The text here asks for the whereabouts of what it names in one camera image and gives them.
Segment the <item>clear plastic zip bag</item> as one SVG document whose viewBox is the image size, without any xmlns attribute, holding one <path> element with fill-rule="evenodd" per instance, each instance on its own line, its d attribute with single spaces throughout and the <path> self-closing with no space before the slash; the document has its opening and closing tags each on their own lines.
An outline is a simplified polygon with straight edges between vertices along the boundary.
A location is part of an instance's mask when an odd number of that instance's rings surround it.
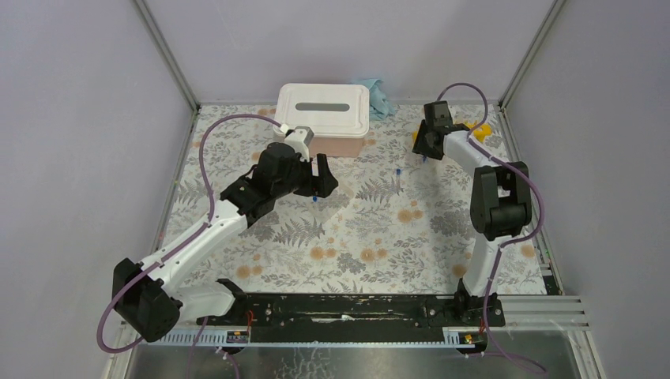
<svg viewBox="0 0 670 379">
<path fill-rule="evenodd" d="M 316 197 L 312 208 L 315 219 L 321 223 L 328 221 L 339 211 L 346 209 L 353 197 L 353 189 L 346 185 L 338 186 L 328 197 Z"/>
</svg>

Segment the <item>pink plastic bin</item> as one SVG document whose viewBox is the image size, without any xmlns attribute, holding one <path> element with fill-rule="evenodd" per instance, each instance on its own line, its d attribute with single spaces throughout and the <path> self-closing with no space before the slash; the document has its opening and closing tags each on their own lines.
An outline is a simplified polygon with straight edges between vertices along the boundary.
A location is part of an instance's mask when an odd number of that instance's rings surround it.
<svg viewBox="0 0 670 379">
<path fill-rule="evenodd" d="M 309 144 L 312 156 L 325 154 L 328 157 L 357 157 L 364 145 L 364 138 L 315 137 Z"/>
</svg>

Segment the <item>yellow test tube rack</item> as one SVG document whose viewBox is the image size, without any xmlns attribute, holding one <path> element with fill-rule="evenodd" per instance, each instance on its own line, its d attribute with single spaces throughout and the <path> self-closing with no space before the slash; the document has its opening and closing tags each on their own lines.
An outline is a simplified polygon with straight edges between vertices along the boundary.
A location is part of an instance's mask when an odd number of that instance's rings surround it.
<svg viewBox="0 0 670 379">
<path fill-rule="evenodd" d="M 429 126 L 423 120 L 420 123 L 419 129 L 413 133 L 412 142 L 414 146 L 421 149 L 438 149 L 442 147 L 444 137 L 448 133 L 465 131 L 472 132 L 472 135 L 479 141 L 483 142 L 485 137 L 491 135 L 491 127 L 484 123 L 481 126 L 468 123 L 449 124 L 447 126 Z"/>
</svg>

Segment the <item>light blue cloth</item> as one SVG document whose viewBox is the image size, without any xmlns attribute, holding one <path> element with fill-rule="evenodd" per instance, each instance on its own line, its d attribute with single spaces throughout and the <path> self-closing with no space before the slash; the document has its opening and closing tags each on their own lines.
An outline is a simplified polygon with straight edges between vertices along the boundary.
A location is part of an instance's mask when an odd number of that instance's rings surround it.
<svg viewBox="0 0 670 379">
<path fill-rule="evenodd" d="M 371 121 L 382 121 L 396 114 L 393 104 L 381 90 L 382 83 L 383 80 L 379 78 L 354 81 L 354 84 L 362 85 L 369 91 L 369 114 Z"/>
</svg>

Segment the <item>white plastic bin lid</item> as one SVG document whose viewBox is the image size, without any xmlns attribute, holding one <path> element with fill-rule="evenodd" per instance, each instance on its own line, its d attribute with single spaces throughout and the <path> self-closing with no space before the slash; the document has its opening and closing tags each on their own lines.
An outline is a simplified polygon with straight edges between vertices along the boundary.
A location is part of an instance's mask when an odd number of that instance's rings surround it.
<svg viewBox="0 0 670 379">
<path fill-rule="evenodd" d="M 370 93 L 360 84 L 285 84 L 275 119 L 306 126 L 316 137 L 362 138 L 369 131 Z"/>
</svg>

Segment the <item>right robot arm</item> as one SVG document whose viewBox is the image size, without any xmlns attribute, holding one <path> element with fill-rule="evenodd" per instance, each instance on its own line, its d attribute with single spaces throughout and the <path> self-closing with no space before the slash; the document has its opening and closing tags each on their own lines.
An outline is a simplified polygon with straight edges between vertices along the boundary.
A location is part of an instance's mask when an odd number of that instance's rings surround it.
<svg viewBox="0 0 670 379">
<path fill-rule="evenodd" d="M 493 156 L 472 128 L 454 123 L 446 101 L 427 103 L 423 109 L 413 152 L 448 157 L 472 178 L 469 216 L 477 235 L 468 271 L 454 294 L 453 313 L 461 324 L 473 325 L 494 304 L 501 245 L 531 221 L 531 190 L 523 179 L 529 170 L 521 161 L 504 163 Z"/>
</svg>

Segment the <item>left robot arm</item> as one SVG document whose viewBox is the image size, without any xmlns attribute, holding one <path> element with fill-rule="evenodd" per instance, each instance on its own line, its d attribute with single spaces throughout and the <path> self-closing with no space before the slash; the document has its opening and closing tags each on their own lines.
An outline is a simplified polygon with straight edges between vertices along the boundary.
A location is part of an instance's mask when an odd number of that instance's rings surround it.
<svg viewBox="0 0 670 379">
<path fill-rule="evenodd" d="M 328 158 L 304 157 L 289 144 L 271 143 L 259 161 L 218 197 L 207 213 L 168 247 L 139 262 L 125 258 L 114 268 L 111 308 L 152 343 L 179 322 L 218 316 L 225 324 L 241 321 L 245 304 L 220 284 L 185 288 L 184 280 L 220 244 L 242 234 L 295 194 L 328 197 L 338 186 Z"/>
</svg>

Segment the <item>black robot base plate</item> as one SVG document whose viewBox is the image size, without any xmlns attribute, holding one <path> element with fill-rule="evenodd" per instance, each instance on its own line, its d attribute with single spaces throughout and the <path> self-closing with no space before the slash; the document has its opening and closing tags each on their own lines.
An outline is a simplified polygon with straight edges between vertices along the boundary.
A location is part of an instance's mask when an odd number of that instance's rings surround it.
<svg viewBox="0 0 670 379">
<path fill-rule="evenodd" d="M 206 323 L 240 327 L 253 343 L 440 343 L 444 328 L 483 332 L 506 320 L 497 298 L 246 293 Z"/>
</svg>

